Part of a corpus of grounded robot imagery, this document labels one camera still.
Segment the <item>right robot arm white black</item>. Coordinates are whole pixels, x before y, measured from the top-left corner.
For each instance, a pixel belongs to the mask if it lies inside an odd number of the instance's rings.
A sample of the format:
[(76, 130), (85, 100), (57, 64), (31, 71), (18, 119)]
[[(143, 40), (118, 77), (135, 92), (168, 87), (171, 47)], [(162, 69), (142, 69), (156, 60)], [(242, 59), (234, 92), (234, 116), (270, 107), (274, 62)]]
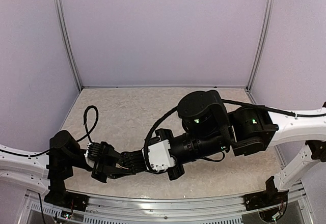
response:
[(292, 162), (267, 180), (260, 200), (270, 206), (305, 172), (325, 162), (325, 108), (286, 111), (236, 102), (237, 109), (229, 113), (226, 104), (216, 90), (183, 97), (171, 112), (181, 119), (184, 134), (173, 137), (170, 130), (159, 129), (159, 119), (145, 138), (143, 156), (149, 172), (168, 172), (174, 180), (183, 174), (185, 163), (208, 160), (215, 153), (247, 156), (270, 146), (303, 141)]

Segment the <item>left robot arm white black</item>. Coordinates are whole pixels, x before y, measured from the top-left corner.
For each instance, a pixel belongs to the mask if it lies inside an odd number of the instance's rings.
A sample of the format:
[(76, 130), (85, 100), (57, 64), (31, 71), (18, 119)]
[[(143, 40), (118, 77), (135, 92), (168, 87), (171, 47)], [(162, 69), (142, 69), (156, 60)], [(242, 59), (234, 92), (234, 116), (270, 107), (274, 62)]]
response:
[(49, 149), (41, 153), (1, 146), (1, 169), (26, 174), (25, 179), (12, 175), (7, 178), (44, 195), (47, 203), (83, 210), (89, 197), (70, 192), (65, 186), (65, 180), (73, 176), (75, 167), (90, 172), (93, 179), (102, 183), (147, 170), (142, 151), (119, 153), (106, 142), (92, 140), (86, 149), (82, 149), (79, 140), (67, 130), (55, 134), (49, 140)]

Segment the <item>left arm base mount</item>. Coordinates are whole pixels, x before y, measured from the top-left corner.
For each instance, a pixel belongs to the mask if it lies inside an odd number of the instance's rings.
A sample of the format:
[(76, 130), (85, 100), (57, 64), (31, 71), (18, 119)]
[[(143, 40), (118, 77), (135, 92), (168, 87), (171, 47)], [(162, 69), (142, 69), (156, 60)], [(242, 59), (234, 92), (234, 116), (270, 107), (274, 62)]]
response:
[(49, 192), (44, 201), (55, 206), (70, 209), (72, 211), (85, 212), (89, 197), (85, 194), (69, 192), (66, 190), (64, 180), (50, 180)]

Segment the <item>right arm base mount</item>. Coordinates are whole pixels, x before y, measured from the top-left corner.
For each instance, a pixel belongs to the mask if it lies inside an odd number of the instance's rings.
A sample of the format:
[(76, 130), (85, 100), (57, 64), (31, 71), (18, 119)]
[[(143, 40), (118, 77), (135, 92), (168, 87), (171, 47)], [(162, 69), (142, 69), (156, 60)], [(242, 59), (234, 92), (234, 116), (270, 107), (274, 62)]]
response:
[(245, 194), (244, 205), (247, 211), (258, 210), (260, 219), (265, 223), (277, 223), (288, 206), (289, 190), (278, 190), (274, 183), (274, 176), (265, 182), (265, 190)]

